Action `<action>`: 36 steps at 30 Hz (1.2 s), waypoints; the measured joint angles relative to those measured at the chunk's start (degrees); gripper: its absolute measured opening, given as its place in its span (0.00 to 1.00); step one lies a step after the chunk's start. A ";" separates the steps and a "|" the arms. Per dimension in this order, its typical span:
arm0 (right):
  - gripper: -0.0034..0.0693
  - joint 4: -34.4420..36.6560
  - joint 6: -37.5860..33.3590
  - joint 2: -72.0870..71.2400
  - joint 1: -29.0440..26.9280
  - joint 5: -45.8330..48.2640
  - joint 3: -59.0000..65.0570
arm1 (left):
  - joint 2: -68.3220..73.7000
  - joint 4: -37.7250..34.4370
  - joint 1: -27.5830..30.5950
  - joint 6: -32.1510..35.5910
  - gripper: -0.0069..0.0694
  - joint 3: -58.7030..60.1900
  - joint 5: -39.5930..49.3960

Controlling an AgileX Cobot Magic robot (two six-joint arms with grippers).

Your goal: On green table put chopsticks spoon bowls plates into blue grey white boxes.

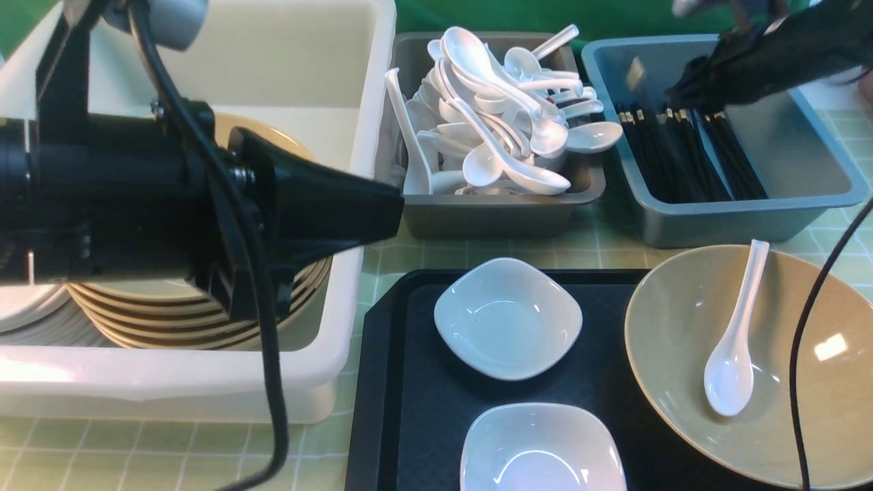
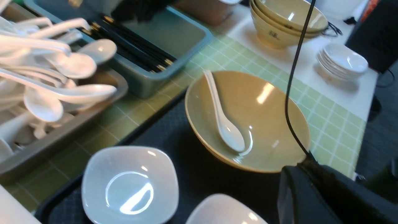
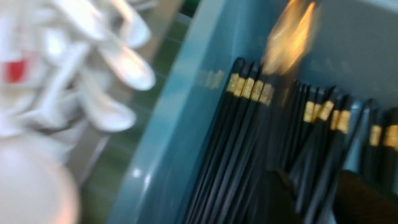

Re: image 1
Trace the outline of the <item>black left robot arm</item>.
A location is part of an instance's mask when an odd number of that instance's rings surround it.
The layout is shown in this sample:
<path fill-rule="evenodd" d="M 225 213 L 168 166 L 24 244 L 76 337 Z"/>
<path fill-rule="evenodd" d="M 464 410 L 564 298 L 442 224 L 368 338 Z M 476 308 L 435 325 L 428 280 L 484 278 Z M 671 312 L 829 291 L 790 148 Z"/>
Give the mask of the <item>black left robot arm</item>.
<path fill-rule="evenodd" d="M 186 50 L 208 3 L 63 1 L 35 69 L 35 116 L 2 121 L 3 286 L 185 278 L 232 321 L 286 313 L 306 265 L 395 237 L 397 187 L 316 164 L 184 98 L 159 46 Z M 153 116 L 89 111 L 91 32 L 127 31 Z"/>

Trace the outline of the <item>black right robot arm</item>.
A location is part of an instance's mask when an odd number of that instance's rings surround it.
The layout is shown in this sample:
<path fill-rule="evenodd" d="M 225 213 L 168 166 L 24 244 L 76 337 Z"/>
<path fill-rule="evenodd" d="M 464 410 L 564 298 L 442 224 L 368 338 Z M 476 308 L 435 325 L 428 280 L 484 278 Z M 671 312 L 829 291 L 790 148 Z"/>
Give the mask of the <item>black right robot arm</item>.
<path fill-rule="evenodd" d="M 872 3 L 730 1 L 734 26 L 712 53 L 690 60 L 666 91 L 680 108 L 714 113 L 853 68 L 871 68 Z"/>

